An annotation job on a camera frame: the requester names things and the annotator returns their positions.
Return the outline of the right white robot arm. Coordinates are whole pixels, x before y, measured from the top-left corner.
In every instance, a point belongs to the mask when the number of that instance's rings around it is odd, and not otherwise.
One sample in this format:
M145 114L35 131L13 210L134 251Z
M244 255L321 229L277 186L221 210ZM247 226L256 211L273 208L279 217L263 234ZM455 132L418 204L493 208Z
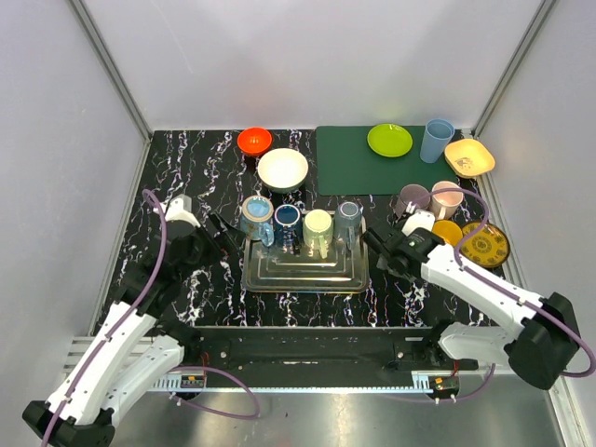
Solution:
M545 298L456 256L454 247L425 228L410 235L391 226L367 230L363 241L390 273L416 276L465 300L494 322L471 327L440 325L423 345L428 366L443 369L455 359L508 366L538 389L552 388L580 348L572 303L554 292Z

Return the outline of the grey-blue ceramic mug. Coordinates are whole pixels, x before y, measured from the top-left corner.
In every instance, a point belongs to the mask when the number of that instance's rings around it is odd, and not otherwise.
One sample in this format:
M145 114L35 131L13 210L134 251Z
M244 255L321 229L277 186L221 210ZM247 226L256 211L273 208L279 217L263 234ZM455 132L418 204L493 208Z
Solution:
M352 201L340 203L333 216L333 236L353 250L361 229L362 213L358 204Z

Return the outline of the blue mug yellow inside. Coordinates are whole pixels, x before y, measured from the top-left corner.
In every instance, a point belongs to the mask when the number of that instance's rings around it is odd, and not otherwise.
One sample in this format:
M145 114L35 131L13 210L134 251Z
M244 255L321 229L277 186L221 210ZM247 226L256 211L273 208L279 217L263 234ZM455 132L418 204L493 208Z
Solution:
M260 241L266 247L275 240L272 202L263 196L247 197L241 207L240 230L247 240Z

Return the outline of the light green mug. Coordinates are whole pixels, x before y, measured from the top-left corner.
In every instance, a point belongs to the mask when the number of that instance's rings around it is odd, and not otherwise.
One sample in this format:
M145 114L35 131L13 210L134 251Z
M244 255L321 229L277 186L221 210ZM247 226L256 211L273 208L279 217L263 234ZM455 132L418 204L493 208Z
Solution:
M326 210L309 211L304 217L303 234L305 245L326 259L333 237L332 216Z

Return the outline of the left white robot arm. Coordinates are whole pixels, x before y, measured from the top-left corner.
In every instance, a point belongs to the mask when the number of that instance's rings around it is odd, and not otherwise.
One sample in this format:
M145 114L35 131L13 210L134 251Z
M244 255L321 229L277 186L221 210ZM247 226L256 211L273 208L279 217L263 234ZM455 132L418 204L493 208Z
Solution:
M239 254L245 235L219 214L207 226L188 211L160 220L140 261L129 267L89 347L46 399L22 414L44 446L107 446L122 417L165 374L203 367L200 332L163 320L185 280L225 255Z

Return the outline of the translucent purple cup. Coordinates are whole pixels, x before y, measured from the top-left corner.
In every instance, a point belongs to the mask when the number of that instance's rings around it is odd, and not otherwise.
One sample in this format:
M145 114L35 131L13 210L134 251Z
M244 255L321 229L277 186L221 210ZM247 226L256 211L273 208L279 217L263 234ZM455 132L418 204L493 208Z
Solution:
M427 210L429 207L431 195L428 190L420 184L405 185L397 199L394 207L394 214L399 220L403 215L408 214L408 208L415 210Z

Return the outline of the dark blue mug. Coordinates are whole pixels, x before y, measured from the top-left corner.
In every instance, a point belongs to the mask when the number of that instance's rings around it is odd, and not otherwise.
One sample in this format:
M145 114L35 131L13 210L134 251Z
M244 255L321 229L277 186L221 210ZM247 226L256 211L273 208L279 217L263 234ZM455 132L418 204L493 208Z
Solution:
M282 204L273 215L274 244L284 252L299 254L303 239L301 211L292 204Z

